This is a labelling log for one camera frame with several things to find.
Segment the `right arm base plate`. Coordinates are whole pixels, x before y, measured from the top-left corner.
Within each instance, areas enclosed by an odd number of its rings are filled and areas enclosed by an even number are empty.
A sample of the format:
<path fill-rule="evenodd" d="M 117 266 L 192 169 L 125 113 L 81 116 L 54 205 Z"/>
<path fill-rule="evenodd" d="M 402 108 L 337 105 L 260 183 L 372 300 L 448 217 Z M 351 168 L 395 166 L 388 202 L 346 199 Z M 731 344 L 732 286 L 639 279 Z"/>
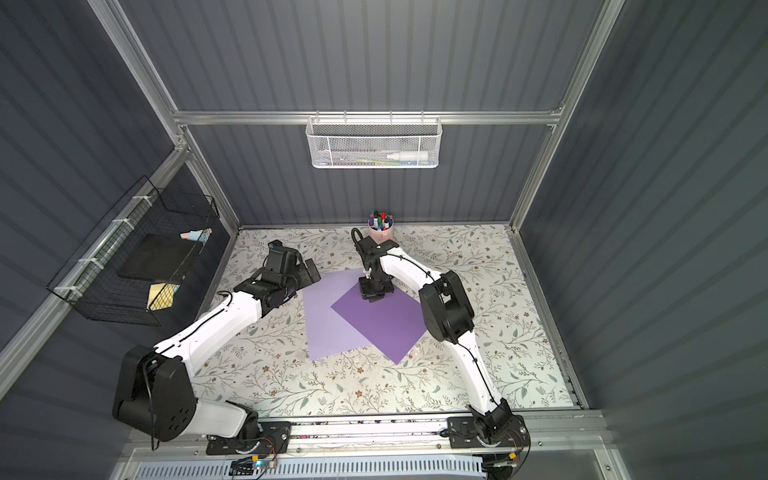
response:
<path fill-rule="evenodd" d="M 453 449 L 507 448 L 519 452 L 531 445 L 524 419 L 512 414 L 498 420 L 483 416 L 452 416 L 440 431 Z"/>

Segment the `dark purple paper sheet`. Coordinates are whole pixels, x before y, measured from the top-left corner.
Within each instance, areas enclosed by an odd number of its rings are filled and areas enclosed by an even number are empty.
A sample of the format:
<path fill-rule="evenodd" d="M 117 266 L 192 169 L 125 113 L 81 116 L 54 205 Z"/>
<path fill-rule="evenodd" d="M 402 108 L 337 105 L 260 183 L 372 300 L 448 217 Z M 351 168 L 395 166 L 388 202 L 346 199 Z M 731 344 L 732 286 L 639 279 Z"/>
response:
<path fill-rule="evenodd" d="M 394 364 L 403 361 L 426 333 L 421 305 L 398 288 L 369 302 L 353 287 L 331 308 Z"/>

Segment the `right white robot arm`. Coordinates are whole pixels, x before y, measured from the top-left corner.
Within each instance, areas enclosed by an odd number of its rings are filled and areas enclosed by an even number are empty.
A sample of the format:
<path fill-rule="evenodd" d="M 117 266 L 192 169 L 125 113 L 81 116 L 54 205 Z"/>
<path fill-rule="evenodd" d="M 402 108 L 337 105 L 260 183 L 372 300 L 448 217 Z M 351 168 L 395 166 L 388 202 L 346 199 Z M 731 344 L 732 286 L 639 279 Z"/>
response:
<path fill-rule="evenodd" d="M 359 278 L 361 297 L 371 303 L 384 299 L 394 292 L 395 279 L 418 293 L 427 332 L 448 345 L 465 382 L 478 440 L 488 446 L 499 444 L 513 412 L 482 358 L 474 332 L 475 312 L 459 275 L 422 264 L 393 240 L 377 243 L 356 227 L 350 236 L 364 270 Z"/>

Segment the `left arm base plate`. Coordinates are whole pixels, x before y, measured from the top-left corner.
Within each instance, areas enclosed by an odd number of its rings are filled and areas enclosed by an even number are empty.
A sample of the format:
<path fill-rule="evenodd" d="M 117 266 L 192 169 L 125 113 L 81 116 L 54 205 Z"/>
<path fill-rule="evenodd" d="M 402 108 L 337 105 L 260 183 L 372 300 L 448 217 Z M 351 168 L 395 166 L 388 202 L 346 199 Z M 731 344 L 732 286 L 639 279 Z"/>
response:
<path fill-rule="evenodd" d="M 283 421 L 251 422 L 234 438 L 210 437 L 205 453 L 223 455 L 269 455 L 287 451 L 292 424 Z"/>

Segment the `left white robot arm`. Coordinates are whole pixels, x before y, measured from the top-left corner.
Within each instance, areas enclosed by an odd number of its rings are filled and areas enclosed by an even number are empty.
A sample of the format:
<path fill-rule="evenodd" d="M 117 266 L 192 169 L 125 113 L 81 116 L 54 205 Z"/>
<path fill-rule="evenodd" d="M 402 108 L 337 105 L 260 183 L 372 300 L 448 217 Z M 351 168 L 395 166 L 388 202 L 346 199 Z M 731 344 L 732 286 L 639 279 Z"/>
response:
<path fill-rule="evenodd" d="M 262 266 L 221 303 L 176 335 L 122 360 L 112 416 L 150 436 L 153 443 L 204 435 L 235 445 L 260 442 L 258 415 L 230 401 L 196 396 L 192 378 L 221 347 L 247 326 L 321 279 L 313 260 L 274 240 Z"/>

